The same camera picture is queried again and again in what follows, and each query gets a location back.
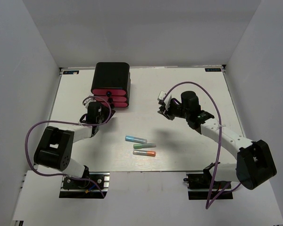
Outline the pink top drawer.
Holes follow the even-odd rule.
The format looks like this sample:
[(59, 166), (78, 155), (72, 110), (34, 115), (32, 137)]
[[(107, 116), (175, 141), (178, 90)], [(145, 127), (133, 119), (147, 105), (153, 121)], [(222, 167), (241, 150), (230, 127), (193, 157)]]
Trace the pink top drawer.
[(93, 95), (97, 96), (106, 96), (107, 93), (110, 93), (112, 96), (126, 96), (127, 92), (123, 89), (93, 89)]

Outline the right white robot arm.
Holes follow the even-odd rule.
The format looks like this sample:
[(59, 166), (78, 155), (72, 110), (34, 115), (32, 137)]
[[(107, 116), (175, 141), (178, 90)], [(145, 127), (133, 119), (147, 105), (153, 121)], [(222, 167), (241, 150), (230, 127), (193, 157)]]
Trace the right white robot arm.
[(244, 138), (227, 127), (221, 126), (217, 119), (201, 109), (195, 92), (185, 91), (181, 101), (168, 97), (164, 91), (158, 96), (158, 113), (169, 120), (183, 118), (189, 127), (206, 136), (227, 150), (236, 163), (210, 164), (204, 170), (204, 184), (216, 187), (220, 181), (238, 182), (253, 190), (277, 174), (276, 166), (268, 144)]

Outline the pink drawer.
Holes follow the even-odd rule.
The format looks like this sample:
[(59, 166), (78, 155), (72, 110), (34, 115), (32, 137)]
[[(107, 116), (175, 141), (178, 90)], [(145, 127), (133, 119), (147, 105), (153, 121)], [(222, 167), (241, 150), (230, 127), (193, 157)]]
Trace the pink drawer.
[(127, 101), (127, 97), (126, 96), (96, 96), (95, 98), (96, 101), (107, 101), (109, 103), (112, 102), (126, 102)]
[(105, 106), (112, 106), (114, 108), (126, 108), (128, 107), (128, 103), (127, 102), (111, 102), (111, 103), (106, 103), (106, 102), (102, 102)]
[(93, 89), (93, 95), (97, 96), (106, 96), (107, 93), (110, 93), (112, 96), (126, 96), (127, 92), (123, 89)]

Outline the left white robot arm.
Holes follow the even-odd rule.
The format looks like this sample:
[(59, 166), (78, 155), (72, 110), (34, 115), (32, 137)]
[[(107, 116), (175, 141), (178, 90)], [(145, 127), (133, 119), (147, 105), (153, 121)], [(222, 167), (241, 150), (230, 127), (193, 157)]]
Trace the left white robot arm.
[(47, 126), (34, 153), (34, 163), (73, 177), (80, 188), (87, 187), (90, 183), (89, 169), (71, 158), (73, 143), (94, 137), (99, 126), (107, 123), (114, 113), (113, 104), (89, 102), (87, 113), (78, 124), (69, 124), (64, 129)]

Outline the light blue clear tube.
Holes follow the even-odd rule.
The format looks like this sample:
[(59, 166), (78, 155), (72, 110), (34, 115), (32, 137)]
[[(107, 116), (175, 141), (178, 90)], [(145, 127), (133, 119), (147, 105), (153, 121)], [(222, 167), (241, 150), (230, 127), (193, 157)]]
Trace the light blue clear tube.
[(148, 142), (147, 139), (134, 136), (125, 136), (125, 141), (139, 144), (146, 144)]

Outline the pink bottom drawer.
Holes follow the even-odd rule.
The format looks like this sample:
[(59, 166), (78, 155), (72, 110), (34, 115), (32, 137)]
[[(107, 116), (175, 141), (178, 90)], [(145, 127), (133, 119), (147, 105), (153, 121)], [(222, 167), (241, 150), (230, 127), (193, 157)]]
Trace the pink bottom drawer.
[(105, 106), (112, 106), (114, 108), (126, 108), (128, 107), (128, 103), (127, 102), (111, 102), (111, 103), (106, 103), (106, 102), (102, 102)]

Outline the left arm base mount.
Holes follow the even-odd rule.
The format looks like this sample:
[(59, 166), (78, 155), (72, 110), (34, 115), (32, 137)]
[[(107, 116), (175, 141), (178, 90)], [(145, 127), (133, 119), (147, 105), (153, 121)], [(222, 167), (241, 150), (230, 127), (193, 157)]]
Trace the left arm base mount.
[(73, 180), (70, 177), (63, 177), (59, 198), (69, 199), (103, 199), (109, 187), (109, 172), (90, 172), (90, 179), (93, 180), (101, 189), (102, 196), (97, 186), (89, 181)]

